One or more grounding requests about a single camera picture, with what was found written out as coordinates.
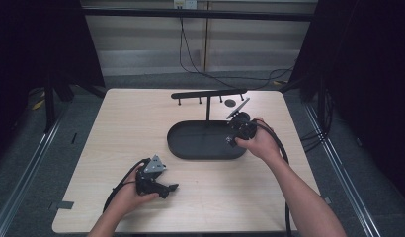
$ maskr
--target black wire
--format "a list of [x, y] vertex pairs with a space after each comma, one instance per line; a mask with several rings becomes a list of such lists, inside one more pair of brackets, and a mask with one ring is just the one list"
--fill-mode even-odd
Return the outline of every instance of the black wire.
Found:
[[[334, 111], [334, 107], [335, 107], [335, 102], [332, 100], [329, 92], [326, 92], [325, 104], [326, 104], [325, 105], [325, 107], [326, 107], [326, 117], [325, 117], [325, 122], [324, 122], [325, 124], [324, 124], [324, 127], [322, 127], [321, 132], [317, 133], [317, 131], [319, 129], [315, 129], [313, 131], [310, 131], [309, 133], [307, 133], [303, 137], [300, 137], [301, 141], [311, 140], [313, 138], [318, 139], [318, 140], [316, 140], [314, 142], [311, 142], [311, 143], [309, 143], [307, 145], [303, 145], [304, 153], [307, 153], [307, 152], [313, 150], [314, 148], [316, 148], [329, 135], [329, 132], [331, 130], [331, 125], [332, 125], [332, 120], [333, 120], [333, 111]], [[311, 136], [307, 136], [307, 135], [311, 134], [312, 132], [316, 132], [316, 134], [311, 135]]]
[[[230, 76], [217, 76], [217, 77], [214, 77], [214, 76], [209, 75], [209, 74], [207, 74], [207, 73], [200, 72], [200, 71], [197, 69], [197, 67], [195, 66], [194, 61], [193, 61], [193, 59], [192, 59], [192, 57], [191, 57], [190, 47], [189, 47], [189, 45], [188, 45], [187, 36], [186, 36], [185, 30], [184, 30], [184, 20], [183, 20], [183, 18], [180, 18], [180, 22], [181, 22], [181, 40], [180, 40], [180, 50], [179, 50], [179, 57], [180, 57], [180, 58], [179, 58], [179, 61], [180, 61], [181, 67], [182, 67], [185, 71], [187, 71], [187, 72], [189, 72], [189, 73], [196, 73], [196, 74], [200, 74], [200, 75], [202, 75], [202, 76], [204, 76], [204, 77], [207, 77], [207, 78], [210, 78], [210, 79], [214, 79], [214, 80], [216, 80], [217, 82], [223, 84], [224, 86], [227, 86], [227, 87], [230, 87], [230, 88], [233, 88], [233, 89], [240, 89], [240, 88], [237, 88], [237, 87], [235, 87], [235, 86], [233, 86], [233, 85], [230, 85], [230, 84], [228, 84], [228, 83], [225, 83], [225, 82], [221, 81], [220, 78], [222, 78], [222, 79], [230, 78], [230, 79], [244, 79], [244, 80], [267, 81], [267, 82], [264, 83], [262, 86], [255, 87], [255, 88], [246, 88], [247, 90], [259, 90], [259, 89], [262, 89], [262, 88], [268, 86], [268, 84], [270, 84], [270, 82], [271, 82], [272, 80], [277, 79], [277, 78], [280, 78], [280, 77], [286, 75], [287, 72], [288, 72], [288, 71], [292, 71], [292, 68], [294, 67], [294, 66], [291, 66], [290, 68], [287, 68], [287, 69], [276, 69], [276, 70], [273, 70], [273, 71], [271, 71], [271, 73], [270, 73], [270, 75], [269, 75], [268, 78], [230, 77]], [[190, 70], [187, 69], [187, 68], [184, 66], [184, 64], [182, 63], [183, 38], [184, 38], [185, 45], [186, 45], [186, 47], [187, 47], [188, 57], [189, 57], [189, 59], [190, 59], [190, 61], [191, 61], [191, 64], [193, 65], [193, 68], [194, 68], [195, 71], [190, 71]], [[272, 74], [273, 74], [274, 72], [277, 72], [277, 71], [283, 71], [283, 73], [280, 74], [280, 75], [278, 75], [278, 76], [272, 77]]]
[[142, 159], [139, 162], [135, 163], [135, 165], [132, 166], [131, 169], [129, 169], [129, 171], [125, 174], [125, 176], [122, 178], [122, 180], [119, 182], [119, 184], [113, 188], [113, 191], [110, 193], [110, 195], [107, 198], [107, 201], [105, 201], [104, 204], [104, 209], [102, 212], [105, 212], [105, 210], [107, 209], [108, 205], [110, 205], [111, 201], [113, 200], [113, 198], [116, 196], [117, 192], [126, 184], [129, 184], [131, 182], [124, 182], [126, 180], [126, 178], [128, 178], [128, 176], [131, 174], [132, 171], [134, 171], [135, 168], [137, 168], [141, 163], [145, 163], [148, 159]]
[[[286, 161], [287, 164], [289, 164], [288, 155], [286, 154], [285, 148], [284, 148], [282, 142], [280, 141], [280, 139], [274, 133], [273, 129], [270, 128], [267, 124], [266, 124], [266, 126], [264, 126], [264, 125], [261, 125], [261, 124], [257, 123], [256, 121], [258, 121], [258, 120], [254, 119], [254, 121], [248, 121], [247, 123], [253, 124], [253, 125], [257, 126], [257, 127], [262, 128], [264, 131], [266, 131], [273, 138], [273, 140], [276, 142], [277, 146], [279, 147], [279, 149], [280, 149], [280, 151], [282, 153], [283, 159]], [[288, 236], [288, 237], [292, 236], [292, 234], [291, 234], [291, 222], [289, 220], [289, 207], [288, 207], [287, 203], [285, 203], [285, 229], [286, 229], [286, 236]]]

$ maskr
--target forearm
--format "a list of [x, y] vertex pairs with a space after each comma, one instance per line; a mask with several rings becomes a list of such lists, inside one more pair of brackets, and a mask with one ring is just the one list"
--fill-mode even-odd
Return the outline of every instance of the forearm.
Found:
[[113, 236], [122, 216], [116, 212], [106, 211], [98, 219], [95, 226], [92, 228], [88, 237], [106, 237]]
[[283, 158], [276, 156], [263, 160], [276, 176], [294, 223], [302, 236], [346, 236], [331, 208]]

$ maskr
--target metal rail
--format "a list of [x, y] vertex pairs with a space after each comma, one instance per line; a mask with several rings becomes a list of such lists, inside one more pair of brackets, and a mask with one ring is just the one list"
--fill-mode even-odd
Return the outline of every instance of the metal rail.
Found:
[[324, 137], [322, 135], [322, 130], [317, 122], [316, 112], [314, 111], [311, 105], [306, 104], [304, 106], [306, 108], [310, 121], [316, 130], [318, 138], [322, 141], [323, 148], [325, 149], [329, 161], [331, 162], [332, 167], [334, 168], [335, 173], [339, 181], [341, 182], [345, 194], [350, 200], [354, 212], [356, 213], [357, 218], [359, 219], [360, 224], [364, 229], [366, 236], [380, 237], [381, 235], [378, 232], [374, 220], [371, 214], [369, 213], [367, 207], [365, 206], [362, 198], [360, 197], [360, 194], [357, 192], [357, 189], [354, 186], [354, 183], [351, 180], [349, 174], [347, 173], [347, 170], [345, 169], [344, 164], [342, 163], [338, 153], [336, 152], [335, 147], [333, 146], [331, 140], [328, 137]]
[[60, 127], [61, 119], [63, 118], [65, 112], [67, 111], [68, 105], [63, 108], [61, 115], [57, 118], [54, 126], [45, 133], [41, 139], [39, 146], [37, 147], [30, 163], [28, 164], [24, 174], [21, 176], [15, 189], [13, 189], [11, 195], [6, 201], [5, 205], [0, 210], [0, 237], [5, 236], [14, 219], [18, 208], [20, 207], [28, 188], [30, 187], [33, 179], [41, 165], [41, 162], [48, 150], [49, 145], [57, 134], [58, 128]]
[[52, 8], [31, 7], [37, 14], [81, 14], [88, 16], [121, 16], [121, 17], [164, 17], [164, 18], [206, 18], [206, 19], [238, 19], [238, 20], [267, 20], [311, 22], [317, 19], [314, 14], [301, 13], [268, 13], [215, 10], [184, 10], [184, 9], [138, 9], [121, 7], [90, 7], [82, 8]]

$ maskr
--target black rod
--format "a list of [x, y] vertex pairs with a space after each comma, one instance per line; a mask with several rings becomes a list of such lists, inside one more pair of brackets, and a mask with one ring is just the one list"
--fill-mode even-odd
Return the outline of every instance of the black rod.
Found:
[[168, 18], [208, 18], [208, 19], [241, 19], [241, 20], [270, 20], [311, 22], [313, 14], [301, 13], [268, 13], [268, 12], [240, 12], [214, 11], [190, 9], [136, 9], [117, 7], [88, 7], [82, 8], [46, 8], [32, 7], [35, 13], [45, 14], [82, 14], [88, 16], [122, 16], [122, 17], [168, 17]]
[[211, 110], [211, 97], [206, 98], [206, 121], [209, 121], [209, 112]]
[[55, 122], [55, 108], [54, 108], [54, 90], [52, 85], [52, 75], [48, 72], [46, 75], [45, 82], [45, 114], [46, 114], [46, 125], [44, 133], [48, 133]]
[[177, 99], [199, 98], [199, 97], [231, 96], [231, 95], [245, 94], [246, 92], [248, 92], [247, 89], [182, 92], [172, 94], [171, 98], [177, 100]]
[[323, 75], [320, 76], [320, 82], [319, 82], [319, 92], [318, 92], [318, 98], [317, 98], [317, 119], [319, 121], [319, 126], [320, 128], [325, 131], [327, 131], [327, 127], [325, 124], [325, 108], [326, 108], [326, 87], [325, 87], [325, 81], [323, 78]]

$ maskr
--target human arm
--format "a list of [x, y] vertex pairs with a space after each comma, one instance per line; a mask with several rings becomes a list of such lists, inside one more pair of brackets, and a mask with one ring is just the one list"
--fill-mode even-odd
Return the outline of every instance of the human arm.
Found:
[[141, 196], [135, 189], [135, 174], [138, 170], [135, 168], [128, 178], [125, 180], [124, 185], [114, 196], [113, 200], [98, 219], [88, 236], [90, 237], [104, 237], [113, 236], [117, 225], [122, 218], [134, 211], [138, 206], [147, 203], [155, 198], [158, 198], [158, 194], [149, 194]]
[[[269, 129], [261, 118], [257, 120]], [[302, 236], [346, 236], [332, 209], [289, 167], [277, 143], [265, 130], [258, 127], [253, 139], [236, 138], [236, 142], [261, 158], [271, 169]]]

